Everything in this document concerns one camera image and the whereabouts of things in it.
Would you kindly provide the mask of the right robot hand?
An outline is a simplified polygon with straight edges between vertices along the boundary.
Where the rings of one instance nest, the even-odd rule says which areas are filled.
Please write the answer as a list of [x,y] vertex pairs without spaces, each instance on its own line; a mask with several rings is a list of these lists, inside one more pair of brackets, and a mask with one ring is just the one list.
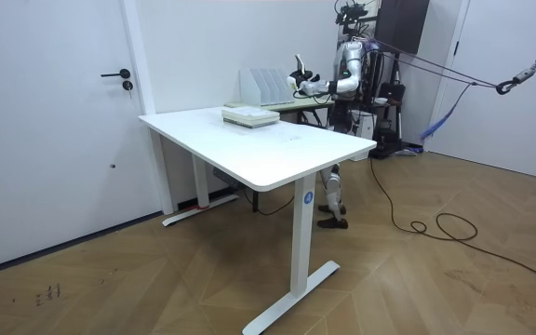
[[318,82],[321,79],[319,74],[314,74],[312,71],[306,69],[301,54],[296,54],[295,59],[297,69],[288,75],[288,83],[294,91],[299,91],[301,83],[304,81]]

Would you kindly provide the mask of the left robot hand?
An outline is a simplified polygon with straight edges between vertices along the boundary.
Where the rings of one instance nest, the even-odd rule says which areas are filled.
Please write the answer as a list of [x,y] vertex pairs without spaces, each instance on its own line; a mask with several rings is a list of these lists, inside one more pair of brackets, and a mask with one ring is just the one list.
[[329,81],[297,80],[297,91],[307,97],[317,97],[329,94]]

